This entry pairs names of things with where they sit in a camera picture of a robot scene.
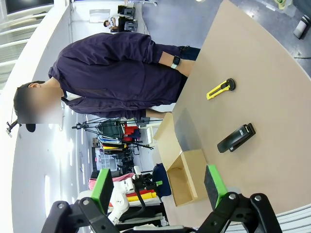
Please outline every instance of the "blue floor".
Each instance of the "blue floor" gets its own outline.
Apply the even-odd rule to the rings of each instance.
[[[293,34],[303,16],[299,10],[290,17],[268,9],[260,0],[231,1],[271,33],[293,57],[311,56],[311,30],[301,40]],[[156,43],[200,48],[221,2],[222,0],[158,0],[157,6],[143,5],[142,17]],[[311,76],[311,59],[297,61]]]

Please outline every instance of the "wristwatch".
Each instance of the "wristwatch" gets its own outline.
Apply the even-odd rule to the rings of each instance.
[[[174,56],[173,64],[172,64],[171,68],[176,69],[176,67],[179,65],[179,63],[180,63],[180,57]]]

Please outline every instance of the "open cardboard box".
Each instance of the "open cardboard box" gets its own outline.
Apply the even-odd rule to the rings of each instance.
[[[165,115],[154,139],[167,171],[176,206],[206,198],[204,176],[207,162],[203,151],[181,150],[171,113]]]

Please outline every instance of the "table surface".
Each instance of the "table surface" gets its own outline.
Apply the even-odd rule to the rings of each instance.
[[[228,78],[236,90],[206,94]],[[173,110],[183,150],[202,149],[226,186],[268,196],[276,214],[311,203],[310,78],[259,24],[225,0]],[[217,144],[243,124],[256,134],[234,152]],[[208,200],[175,207],[171,224],[201,224]]]

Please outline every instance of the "navy shirt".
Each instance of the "navy shirt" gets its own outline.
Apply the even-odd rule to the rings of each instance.
[[[144,34],[100,33],[64,48],[49,71],[64,91],[81,96],[66,102],[75,112],[99,117],[145,117],[146,108],[176,101],[181,74],[159,64],[162,52],[180,56]]]

